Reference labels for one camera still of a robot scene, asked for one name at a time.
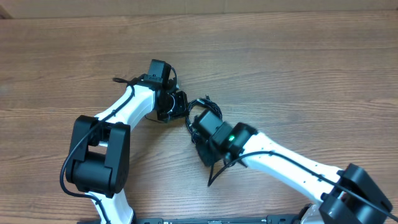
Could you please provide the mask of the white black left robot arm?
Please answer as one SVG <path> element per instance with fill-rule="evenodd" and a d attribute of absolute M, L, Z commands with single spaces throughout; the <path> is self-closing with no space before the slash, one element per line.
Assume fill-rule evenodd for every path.
<path fill-rule="evenodd" d="M 179 89 L 175 69 L 153 59 L 149 70 L 126 84 L 124 94 L 95 116 L 79 116 L 73 125 L 68 156 L 59 182 L 72 197 L 90 199 L 99 214 L 97 223 L 135 223 L 124 186 L 129 175 L 131 132 L 156 112 L 156 122 L 168 123 L 187 115 L 187 97 Z"/>

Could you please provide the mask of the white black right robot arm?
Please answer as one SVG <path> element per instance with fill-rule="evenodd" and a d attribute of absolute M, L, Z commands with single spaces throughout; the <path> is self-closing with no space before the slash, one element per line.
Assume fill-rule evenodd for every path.
<path fill-rule="evenodd" d="M 256 128 L 222 121 L 206 110 L 192 124 L 201 137 L 198 153 L 206 166 L 224 161 L 222 170 L 241 164 L 280 180 L 312 201 L 299 223 L 384 223 L 392 204 L 360 166 L 321 164 L 291 151 Z"/>

